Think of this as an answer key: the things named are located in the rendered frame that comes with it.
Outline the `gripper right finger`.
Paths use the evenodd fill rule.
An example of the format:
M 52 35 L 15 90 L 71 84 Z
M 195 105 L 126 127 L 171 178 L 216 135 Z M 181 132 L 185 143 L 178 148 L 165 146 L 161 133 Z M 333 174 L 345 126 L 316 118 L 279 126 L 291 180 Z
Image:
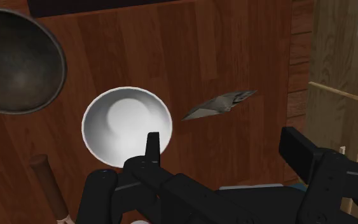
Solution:
M 294 127 L 283 127 L 279 153 L 308 185 L 296 224 L 358 224 L 341 210 L 342 198 L 358 206 L 358 162 L 329 148 L 319 148 Z

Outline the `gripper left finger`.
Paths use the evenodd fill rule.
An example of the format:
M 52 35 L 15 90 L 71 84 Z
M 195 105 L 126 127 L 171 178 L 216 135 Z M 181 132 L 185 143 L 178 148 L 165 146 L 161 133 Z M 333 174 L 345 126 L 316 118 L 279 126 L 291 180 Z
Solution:
M 120 224 L 137 210 L 151 224 L 228 224 L 226 200 L 183 174 L 160 166 L 157 132 L 147 136 L 146 151 L 125 162 L 124 170 L 91 172 L 85 182 L 77 224 Z

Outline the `white bowl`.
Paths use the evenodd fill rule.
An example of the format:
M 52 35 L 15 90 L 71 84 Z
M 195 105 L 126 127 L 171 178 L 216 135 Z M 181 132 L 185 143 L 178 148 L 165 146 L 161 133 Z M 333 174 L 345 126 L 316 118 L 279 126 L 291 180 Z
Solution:
M 159 133 L 163 152 L 172 130 L 172 117 L 165 103 L 138 87 L 118 87 L 100 94 L 88 105 L 81 122 L 83 142 L 89 152 L 117 168 L 145 154 L 150 132 Z

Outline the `light wooden cabinet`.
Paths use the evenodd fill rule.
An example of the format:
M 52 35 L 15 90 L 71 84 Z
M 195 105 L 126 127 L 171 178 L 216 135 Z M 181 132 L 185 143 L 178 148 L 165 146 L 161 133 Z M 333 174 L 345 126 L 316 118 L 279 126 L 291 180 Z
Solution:
M 305 135 L 358 162 L 358 0 L 315 0 Z

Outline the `grey folded paper piece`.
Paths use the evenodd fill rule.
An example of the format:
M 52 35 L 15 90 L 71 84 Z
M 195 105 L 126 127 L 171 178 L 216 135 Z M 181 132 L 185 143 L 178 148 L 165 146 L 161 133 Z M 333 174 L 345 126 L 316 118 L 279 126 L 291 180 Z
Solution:
M 229 112 L 234 106 L 255 94 L 256 90 L 234 91 L 219 95 L 192 108 L 182 119 L 192 120 Z

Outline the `dark grey metal bowl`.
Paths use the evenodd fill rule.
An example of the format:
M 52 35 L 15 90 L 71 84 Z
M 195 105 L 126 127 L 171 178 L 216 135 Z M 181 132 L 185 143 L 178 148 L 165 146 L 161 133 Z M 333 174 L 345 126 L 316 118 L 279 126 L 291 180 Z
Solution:
M 0 114 L 47 107 L 66 78 L 65 53 L 53 33 L 31 17 L 0 8 Z

